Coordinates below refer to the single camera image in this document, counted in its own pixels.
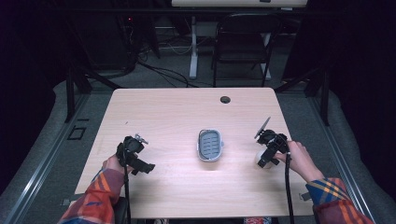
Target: table leg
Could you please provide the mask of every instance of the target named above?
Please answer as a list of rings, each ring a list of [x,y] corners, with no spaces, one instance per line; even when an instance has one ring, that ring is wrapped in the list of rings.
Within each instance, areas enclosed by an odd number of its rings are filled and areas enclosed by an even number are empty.
[[[196,20],[195,17],[191,18],[191,65],[190,65],[190,78],[197,78],[198,67],[198,49],[197,49],[197,34],[196,34]]]
[[[264,45],[267,45],[268,42],[270,41],[270,34],[264,34],[263,38],[264,38]],[[265,71],[265,66],[267,66],[266,63],[261,63],[260,64],[260,67],[262,68],[262,72],[263,73]],[[267,75],[265,76],[265,80],[267,80],[267,81],[271,80],[271,74],[270,74],[270,69],[269,68],[268,68],[268,71],[267,71]]]

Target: plaid shirt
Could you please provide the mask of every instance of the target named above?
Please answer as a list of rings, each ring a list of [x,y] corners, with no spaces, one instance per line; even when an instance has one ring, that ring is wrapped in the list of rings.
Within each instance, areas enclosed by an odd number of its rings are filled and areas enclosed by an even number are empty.
[[[101,171],[59,223],[114,223],[112,205],[118,201],[122,185],[122,173],[111,169]]]
[[[112,205],[119,199],[122,185],[122,173],[111,169],[101,171],[84,196],[64,213],[59,223],[114,223]],[[306,188],[314,202],[319,223],[373,223],[355,208],[341,179],[314,180],[307,183]]]
[[[359,212],[339,178],[324,178],[306,184],[314,202],[314,212],[319,223],[373,223]]]

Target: black cable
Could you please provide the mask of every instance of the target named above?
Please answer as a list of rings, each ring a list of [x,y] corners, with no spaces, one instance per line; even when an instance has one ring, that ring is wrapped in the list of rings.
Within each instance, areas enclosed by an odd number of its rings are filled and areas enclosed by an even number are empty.
[[[290,224],[294,224],[293,204],[291,202],[290,179],[289,179],[290,161],[291,161],[290,151],[289,151],[289,147],[287,147],[286,166],[285,166],[286,194],[288,196]]]
[[[146,63],[141,63],[141,62],[138,62],[138,64],[140,64],[140,65],[146,67],[146,68],[149,69],[149,70],[152,70],[152,71],[156,72],[157,74],[159,74],[160,76],[162,76],[162,77],[163,77],[166,81],[168,81],[168,82],[169,82],[169,80],[167,80],[165,77],[170,77],[170,78],[172,78],[172,79],[174,79],[174,80],[176,80],[176,81],[179,81],[179,82],[181,82],[181,83],[186,84],[186,88],[188,88],[188,87],[199,88],[198,86],[195,86],[195,85],[190,84],[190,82],[189,82],[183,75],[181,75],[180,73],[178,73],[178,72],[176,72],[176,71],[173,71],[173,70],[170,70],[170,69],[166,69],[166,68],[154,67],[154,66],[148,65],[148,64],[146,64]],[[178,76],[181,77],[181,78],[174,77],[174,76],[172,76],[171,74],[167,74],[167,73],[165,73],[165,72],[169,72],[169,73],[178,75]]]
[[[131,224],[131,203],[129,200],[129,178],[128,178],[128,169],[127,169],[127,164],[125,163],[124,165],[124,188],[125,188],[125,198],[127,201],[127,218],[128,218],[128,224]]]
[[[140,49],[140,52],[138,53],[139,60],[142,62],[146,62],[149,59],[149,52],[150,52],[150,47],[142,47]]]
[[[191,43],[190,39],[186,38],[185,36],[181,36],[181,35],[174,35],[168,39],[164,39],[159,41],[159,44],[175,44],[177,42],[186,42],[186,43]]]
[[[206,82],[200,82],[200,81],[190,81],[189,83],[200,83],[200,84],[207,85],[207,86],[209,86],[209,87],[213,87],[213,84],[211,84],[211,83],[206,83]]]

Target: cable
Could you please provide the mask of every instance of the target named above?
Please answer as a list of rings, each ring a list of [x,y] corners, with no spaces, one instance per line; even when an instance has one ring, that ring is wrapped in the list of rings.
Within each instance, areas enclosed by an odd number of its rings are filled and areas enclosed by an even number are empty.
[[[200,81],[190,81],[189,83],[200,83],[200,84],[207,85],[207,86],[209,86],[209,87],[213,87],[213,84],[211,84],[211,83],[206,83],[206,82],[200,82]]]
[[[180,41],[191,43],[191,40],[185,36],[173,35],[169,39],[162,40],[161,42],[159,42],[159,44],[177,43]]]
[[[291,202],[290,179],[289,179],[289,170],[290,170],[290,161],[291,161],[289,147],[287,147],[287,151],[288,152],[286,153],[286,166],[285,166],[286,194],[288,196],[290,224],[294,224],[293,204]]]
[[[133,26],[122,26],[121,27],[124,32],[126,32],[126,29],[131,29],[131,33],[129,34],[129,43],[132,45],[134,43],[134,40],[132,37],[134,36],[134,27]]]
[[[162,76],[168,83],[170,83],[170,81],[167,79],[167,77],[170,77],[176,81],[186,84],[186,88],[188,88],[188,87],[198,88],[198,86],[190,84],[190,82],[182,74],[180,74],[176,71],[166,69],[166,68],[154,67],[154,66],[148,65],[146,63],[141,63],[141,62],[138,62],[138,64],[146,67],[147,69],[149,69],[151,71],[156,72],[157,74]]]
[[[125,158],[125,150],[122,152],[122,156]],[[131,202],[129,200],[129,178],[128,178],[128,169],[126,168],[127,164],[124,165],[124,188],[125,188],[125,198],[127,201],[127,218],[128,224],[131,224]]]
[[[174,46],[172,46],[171,44],[167,44],[167,45],[168,45],[170,48],[161,48],[161,49],[171,49],[175,54],[178,54],[178,55],[186,54],[186,53],[190,52],[190,50],[191,50],[191,48],[192,48],[192,45],[186,46],[186,47],[174,47]],[[175,50],[175,48],[188,48],[188,49],[185,50],[185,51],[179,52],[179,51]]]

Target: hand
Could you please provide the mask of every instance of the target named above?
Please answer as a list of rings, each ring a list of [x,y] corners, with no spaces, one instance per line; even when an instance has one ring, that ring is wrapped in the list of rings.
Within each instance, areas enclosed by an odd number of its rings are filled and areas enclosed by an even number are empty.
[[[306,182],[324,178],[323,173],[314,164],[305,146],[299,142],[288,142],[291,161],[291,170],[297,172]],[[275,159],[286,162],[286,154],[276,153]]]
[[[109,157],[106,161],[103,161],[103,168],[107,168],[107,169],[113,169],[116,170],[122,174],[124,173],[124,168],[120,165],[119,159],[117,158],[117,156],[114,154],[111,157]],[[127,172],[128,174],[132,172],[134,168],[132,168],[131,166],[127,166]]]

